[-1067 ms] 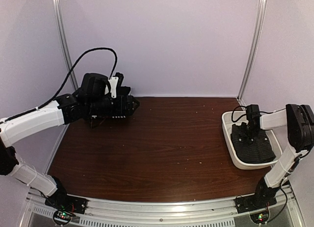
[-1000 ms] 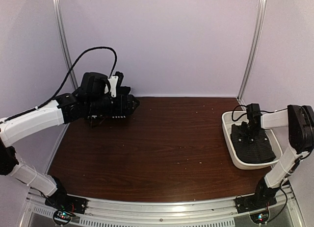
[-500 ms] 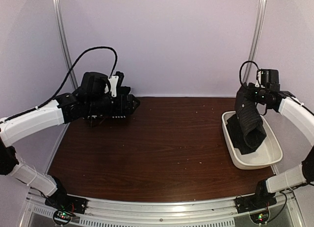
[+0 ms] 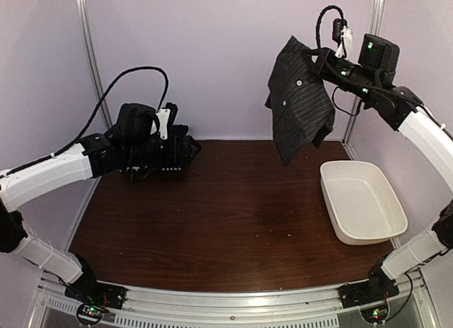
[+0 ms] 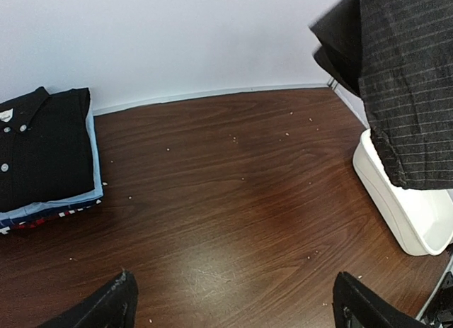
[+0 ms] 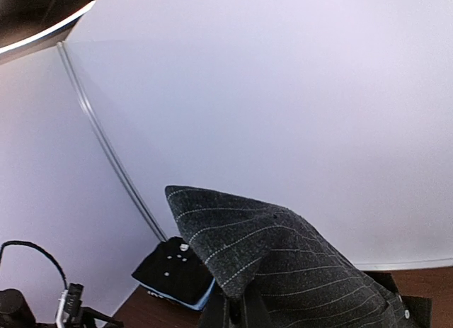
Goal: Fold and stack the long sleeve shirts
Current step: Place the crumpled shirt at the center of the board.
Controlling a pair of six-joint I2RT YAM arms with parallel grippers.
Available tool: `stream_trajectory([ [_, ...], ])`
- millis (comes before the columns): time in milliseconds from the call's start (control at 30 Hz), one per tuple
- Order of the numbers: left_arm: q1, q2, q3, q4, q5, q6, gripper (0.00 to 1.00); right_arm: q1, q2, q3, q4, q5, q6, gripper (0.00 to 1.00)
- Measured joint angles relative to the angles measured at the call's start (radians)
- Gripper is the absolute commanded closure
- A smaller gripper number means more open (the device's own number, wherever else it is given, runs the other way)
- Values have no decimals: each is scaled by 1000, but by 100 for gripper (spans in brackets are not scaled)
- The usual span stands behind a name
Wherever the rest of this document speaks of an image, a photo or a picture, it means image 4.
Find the dark pinstriped long sleeve shirt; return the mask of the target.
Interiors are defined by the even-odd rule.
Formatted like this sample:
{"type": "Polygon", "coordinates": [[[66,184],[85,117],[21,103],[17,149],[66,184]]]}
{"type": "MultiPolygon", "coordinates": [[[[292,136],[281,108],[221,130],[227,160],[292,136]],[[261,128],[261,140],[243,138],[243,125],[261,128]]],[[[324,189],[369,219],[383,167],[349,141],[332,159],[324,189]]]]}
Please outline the dark pinstriped long sleeve shirt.
{"type": "Polygon", "coordinates": [[[282,165],[311,144],[321,146],[333,131],[336,110],[323,82],[311,73],[310,48],[292,36],[278,54],[265,107],[272,113],[273,142],[282,165]]]}

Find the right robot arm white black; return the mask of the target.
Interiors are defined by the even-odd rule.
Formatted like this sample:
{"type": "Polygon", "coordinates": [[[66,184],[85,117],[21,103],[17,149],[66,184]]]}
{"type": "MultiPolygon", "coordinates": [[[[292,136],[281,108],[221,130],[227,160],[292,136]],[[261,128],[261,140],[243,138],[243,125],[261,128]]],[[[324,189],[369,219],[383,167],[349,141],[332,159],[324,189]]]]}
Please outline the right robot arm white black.
{"type": "MultiPolygon", "coordinates": [[[[400,48],[376,35],[363,37],[356,64],[333,50],[318,46],[304,51],[311,72],[324,81],[358,96],[385,123],[414,144],[448,186],[452,185],[452,135],[408,88],[394,86],[400,48]]],[[[395,279],[412,268],[452,250],[452,206],[437,221],[402,247],[385,256],[369,272],[363,285],[368,300],[378,300],[393,288],[395,279]]]]}

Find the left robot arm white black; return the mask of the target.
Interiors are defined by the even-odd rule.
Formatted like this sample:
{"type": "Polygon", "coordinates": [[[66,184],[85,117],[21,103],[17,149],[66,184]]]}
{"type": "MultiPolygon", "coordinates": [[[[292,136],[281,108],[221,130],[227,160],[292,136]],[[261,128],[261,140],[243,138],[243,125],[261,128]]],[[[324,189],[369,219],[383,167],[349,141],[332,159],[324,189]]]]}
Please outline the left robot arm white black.
{"type": "Polygon", "coordinates": [[[117,122],[105,133],[77,139],[61,153],[25,168],[1,172],[1,252],[13,253],[74,284],[86,302],[95,302],[102,288],[82,258],[57,251],[26,231],[19,211],[22,205],[63,186],[97,179],[114,170],[133,175],[153,170],[179,171],[192,164],[201,150],[188,134],[188,126],[176,125],[177,105],[151,106],[126,103],[117,122]]]}

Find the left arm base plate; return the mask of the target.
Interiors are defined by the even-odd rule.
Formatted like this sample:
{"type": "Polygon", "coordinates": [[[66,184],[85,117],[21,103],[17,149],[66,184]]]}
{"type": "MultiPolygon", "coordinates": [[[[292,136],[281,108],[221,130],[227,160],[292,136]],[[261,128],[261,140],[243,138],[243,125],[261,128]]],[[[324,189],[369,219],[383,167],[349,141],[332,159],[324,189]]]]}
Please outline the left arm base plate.
{"type": "Polygon", "coordinates": [[[64,294],[87,305],[95,305],[101,309],[121,310],[126,288],[108,283],[96,282],[93,286],[81,284],[69,284],[60,282],[65,287],[64,294]]]}

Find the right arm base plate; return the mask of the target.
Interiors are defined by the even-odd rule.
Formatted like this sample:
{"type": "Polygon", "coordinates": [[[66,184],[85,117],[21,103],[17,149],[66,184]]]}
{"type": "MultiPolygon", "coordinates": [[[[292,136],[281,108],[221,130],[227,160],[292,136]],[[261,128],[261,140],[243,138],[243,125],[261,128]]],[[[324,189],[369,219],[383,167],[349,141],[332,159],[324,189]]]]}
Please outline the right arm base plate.
{"type": "Polygon", "coordinates": [[[384,301],[399,294],[398,286],[393,281],[378,281],[371,278],[359,283],[346,283],[339,287],[338,295],[343,308],[363,306],[384,301]]]}

